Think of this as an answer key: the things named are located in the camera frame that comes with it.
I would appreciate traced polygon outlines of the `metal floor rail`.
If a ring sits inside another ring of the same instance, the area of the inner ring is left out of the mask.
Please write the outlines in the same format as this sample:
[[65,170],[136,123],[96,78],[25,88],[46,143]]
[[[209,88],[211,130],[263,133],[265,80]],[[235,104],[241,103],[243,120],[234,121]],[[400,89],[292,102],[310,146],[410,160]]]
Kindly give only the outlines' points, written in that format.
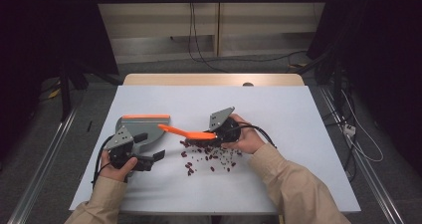
[[331,115],[333,116],[335,124],[338,126],[342,136],[345,138],[345,141],[351,150],[351,153],[353,154],[357,167],[365,178],[366,183],[374,195],[374,198],[376,199],[381,211],[386,217],[387,222],[389,224],[405,224],[404,219],[400,215],[399,210],[391,195],[385,188],[384,184],[381,182],[375,169],[372,167],[373,163],[380,163],[384,159],[383,151],[379,147],[378,143],[359,122],[359,119],[356,117],[355,111],[351,105],[350,99],[347,97],[344,91],[341,91],[341,97],[345,99],[345,106],[350,111],[356,126],[371,140],[372,144],[376,147],[380,154],[379,158],[373,158],[367,155],[358,142],[356,135],[349,137],[343,133],[343,126],[348,124],[348,122],[346,121],[346,118],[339,112],[339,110],[334,107],[333,95],[331,91],[329,88],[320,88],[319,90],[326,102],[327,107],[329,108]]
[[41,163],[37,166],[35,174],[19,199],[7,224],[26,224],[77,112],[78,108],[72,108],[66,118],[60,122]]

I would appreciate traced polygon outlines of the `black curtain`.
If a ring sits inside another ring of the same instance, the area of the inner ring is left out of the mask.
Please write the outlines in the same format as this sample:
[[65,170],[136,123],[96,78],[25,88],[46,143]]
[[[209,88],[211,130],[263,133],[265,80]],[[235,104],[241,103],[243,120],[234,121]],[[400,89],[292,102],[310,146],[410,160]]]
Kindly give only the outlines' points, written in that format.
[[92,0],[0,0],[0,161],[26,129],[48,78],[118,73]]
[[325,83],[341,64],[397,151],[422,176],[422,0],[330,0],[308,56]]

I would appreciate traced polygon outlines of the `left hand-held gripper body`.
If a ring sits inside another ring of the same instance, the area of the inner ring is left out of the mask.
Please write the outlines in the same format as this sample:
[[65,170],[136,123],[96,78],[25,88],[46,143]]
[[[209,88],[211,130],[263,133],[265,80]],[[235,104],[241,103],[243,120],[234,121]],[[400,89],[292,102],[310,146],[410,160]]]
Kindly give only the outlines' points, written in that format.
[[154,163],[152,156],[135,154],[133,150],[133,136],[123,126],[105,143],[110,164],[114,168],[122,168],[132,157],[137,158],[137,165],[133,171],[150,171]]

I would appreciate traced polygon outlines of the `person's right hand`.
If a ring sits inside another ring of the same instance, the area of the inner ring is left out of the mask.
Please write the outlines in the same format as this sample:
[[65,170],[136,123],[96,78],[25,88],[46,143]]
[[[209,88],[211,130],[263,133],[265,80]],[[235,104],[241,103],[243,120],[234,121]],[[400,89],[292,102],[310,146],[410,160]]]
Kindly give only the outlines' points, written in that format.
[[236,113],[231,114],[231,118],[241,127],[241,134],[237,141],[225,142],[221,146],[227,149],[237,149],[248,154],[254,154],[265,142],[259,137],[251,124],[242,119]]

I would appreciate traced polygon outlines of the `orange brush with grey bristles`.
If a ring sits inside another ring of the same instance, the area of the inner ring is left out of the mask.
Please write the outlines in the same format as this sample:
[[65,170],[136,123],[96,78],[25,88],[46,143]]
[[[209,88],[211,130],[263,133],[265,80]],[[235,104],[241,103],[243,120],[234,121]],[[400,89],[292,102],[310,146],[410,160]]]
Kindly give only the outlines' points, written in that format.
[[158,127],[165,132],[174,133],[185,138],[185,142],[195,146],[207,146],[211,141],[215,141],[218,135],[215,132],[209,131],[186,131],[180,128],[167,125],[159,124]]

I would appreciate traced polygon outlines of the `black metal stand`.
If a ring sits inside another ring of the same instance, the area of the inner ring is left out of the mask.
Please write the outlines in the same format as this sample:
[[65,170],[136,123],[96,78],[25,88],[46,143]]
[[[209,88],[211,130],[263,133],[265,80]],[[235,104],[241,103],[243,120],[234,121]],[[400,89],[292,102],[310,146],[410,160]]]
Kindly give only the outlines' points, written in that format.
[[62,118],[65,121],[71,114],[72,102],[70,95],[70,85],[72,83],[76,90],[85,90],[89,86],[89,82],[85,74],[93,74],[107,83],[120,86],[122,80],[113,78],[98,69],[90,67],[84,63],[67,60],[60,66],[60,90],[62,93]]
[[339,110],[341,108],[341,60],[337,48],[330,46],[319,57],[298,69],[297,74],[301,76],[310,70],[314,71],[316,82],[320,85],[326,85],[329,79],[333,78],[333,103]]

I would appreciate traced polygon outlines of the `light wooden table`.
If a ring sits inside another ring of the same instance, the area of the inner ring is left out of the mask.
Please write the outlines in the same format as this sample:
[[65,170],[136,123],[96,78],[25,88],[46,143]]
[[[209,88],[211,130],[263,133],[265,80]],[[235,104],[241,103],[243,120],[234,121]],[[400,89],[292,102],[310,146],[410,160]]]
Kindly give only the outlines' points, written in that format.
[[303,86],[296,74],[129,74],[125,86]]

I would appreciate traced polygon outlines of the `white table board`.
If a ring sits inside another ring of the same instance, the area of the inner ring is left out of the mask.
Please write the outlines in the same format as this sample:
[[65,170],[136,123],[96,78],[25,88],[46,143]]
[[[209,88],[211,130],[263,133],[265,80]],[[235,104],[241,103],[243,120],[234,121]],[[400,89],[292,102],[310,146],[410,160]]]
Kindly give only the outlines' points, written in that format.
[[[228,107],[262,128],[284,158],[306,167],[329,189],[343,213],[360,206],[327,134],[316,103],[306,86],[121,86],[100,134],[114,133],[125,114],[169,114],[171,125],[203,131],[209,116]],[[243,154],[230,171],[202,169],[187,175],[184,146],[178,135],[166,133],[150,152],[165,151],[150,171],[137,172],[128,181],[120,210],[136,214],[274,214],[264,183]]]

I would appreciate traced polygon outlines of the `grey dustpan with orange edge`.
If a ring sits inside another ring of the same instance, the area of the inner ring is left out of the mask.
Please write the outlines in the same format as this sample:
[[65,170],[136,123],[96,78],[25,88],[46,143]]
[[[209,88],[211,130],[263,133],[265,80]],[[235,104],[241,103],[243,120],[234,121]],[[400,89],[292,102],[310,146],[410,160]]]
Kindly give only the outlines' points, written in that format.
[[133,145],[133,152],[141,154],[150,152],[164,135],[164,131],[159,128],[160,124],[169,124],[169,114],[125,114],[117,120],[115,130],[124,126],[132,136],[147,133],[148,138],[144,141],[137,141]]

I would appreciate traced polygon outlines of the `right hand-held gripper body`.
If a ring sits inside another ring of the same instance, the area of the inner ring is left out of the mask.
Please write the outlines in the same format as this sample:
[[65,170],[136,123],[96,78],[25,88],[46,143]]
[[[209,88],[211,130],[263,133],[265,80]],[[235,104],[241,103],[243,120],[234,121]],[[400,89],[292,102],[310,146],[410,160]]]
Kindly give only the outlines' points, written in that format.
[[209,130],[216,134],[212,144],[237,141],[241,131],[239,124],[231,118],[234,107],[229,107],[210,114]]

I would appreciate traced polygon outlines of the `dark red beans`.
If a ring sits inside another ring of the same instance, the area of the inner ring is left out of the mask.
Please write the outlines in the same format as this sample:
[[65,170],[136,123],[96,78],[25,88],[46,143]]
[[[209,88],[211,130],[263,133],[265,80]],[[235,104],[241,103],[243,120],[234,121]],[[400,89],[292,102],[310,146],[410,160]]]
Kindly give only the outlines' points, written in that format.
[[180,143],[184,146],[180,155],[186,159],[184,166],[188,176],[202,169],[212,172],[217,170],[230,172],[243,157],[243,153],[236,149],[213,146],[199,147],[187,140],[181,140]]

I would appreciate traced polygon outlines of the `beige wooden cabinet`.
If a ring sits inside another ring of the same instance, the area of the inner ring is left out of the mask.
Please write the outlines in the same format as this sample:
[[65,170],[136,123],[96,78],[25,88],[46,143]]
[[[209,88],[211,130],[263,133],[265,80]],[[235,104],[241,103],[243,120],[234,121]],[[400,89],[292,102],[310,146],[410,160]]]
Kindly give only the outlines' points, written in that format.
[[178,60],[200,50],[205,58],[286,54],[306,50],[322,3],[103,4],[120,64]]

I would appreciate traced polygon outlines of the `person's left hand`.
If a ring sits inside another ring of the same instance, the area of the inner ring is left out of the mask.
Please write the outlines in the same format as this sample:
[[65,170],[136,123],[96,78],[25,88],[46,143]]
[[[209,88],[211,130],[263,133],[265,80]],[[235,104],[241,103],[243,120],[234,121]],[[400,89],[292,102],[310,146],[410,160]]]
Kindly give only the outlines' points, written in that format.
[[122,168],[114,168],[110,164],[109,155],[107,150],[102,151],[101,155],[101,171],[100,176],[106,177],[112,180],[124,182],[126,176],[135,168],[137,165],[137,158],[132,157],[128,160]]

